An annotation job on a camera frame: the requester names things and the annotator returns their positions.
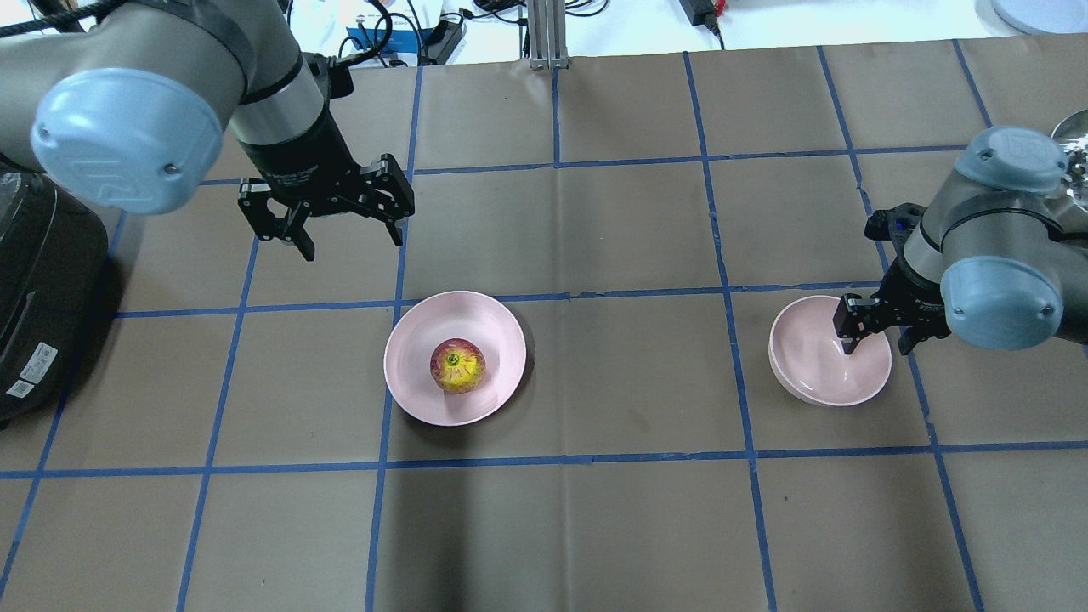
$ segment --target white label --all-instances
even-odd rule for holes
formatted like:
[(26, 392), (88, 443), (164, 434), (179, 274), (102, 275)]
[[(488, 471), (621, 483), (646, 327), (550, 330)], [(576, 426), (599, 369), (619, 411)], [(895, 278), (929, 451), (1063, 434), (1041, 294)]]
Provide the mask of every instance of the white label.
[(30, 391), (34, 391), (34, 385), (30, 384), (29, 382), (25, 381), (25, 380), (20, 380), (17, 382), (15, 382), (15, 384), (11, 385), (11, 389), (8, 390), (8, 394), (9, 395), (14, 395), (14, 396), (18, 397), (20, 400), (22, 400), (23, 397), (26, 397), (26, 395)]
[(45, 342), (39, 342), (38, 347), (34, 350), (30, 360), (23, 368), (23, 374), (18, 375), (18, 377), (37, 384), (45, 378), (46, 372), (49, 371), (49, 366), (53, 365), (53, 359), (55, 358), (57, 350)]

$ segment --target blue plastic cap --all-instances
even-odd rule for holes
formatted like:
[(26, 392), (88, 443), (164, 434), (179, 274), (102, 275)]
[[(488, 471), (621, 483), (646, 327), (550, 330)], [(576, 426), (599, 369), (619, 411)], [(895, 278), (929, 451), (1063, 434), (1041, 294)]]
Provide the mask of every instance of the blue plastic cap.
[(952, 333), (981, 348), (1041, 344), (1062, 321), (1062, 296), (1038, 270), (1004, 257), (961, 259), (941, 278)]
[(1047, 135), (1027, 127), (991, 127), (967, 145), (955, 169), (996, 189), (1047, 195), (1061, 185), (1068, 159)]
[(165, 76), (119, 68), (54, 85), (30, 128), (38, 162), (61, 186), (139, 215), (188, 201), (222, 144), (223, 127), (203, 98)]

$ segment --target black case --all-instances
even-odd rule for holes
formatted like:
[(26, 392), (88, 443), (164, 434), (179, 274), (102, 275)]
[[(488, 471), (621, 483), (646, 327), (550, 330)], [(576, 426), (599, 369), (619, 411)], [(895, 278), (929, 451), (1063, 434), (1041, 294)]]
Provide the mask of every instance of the black case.
[(0, 424), (63, 384), (107, 254), (86, 206), (45, 176), (0, 173)]

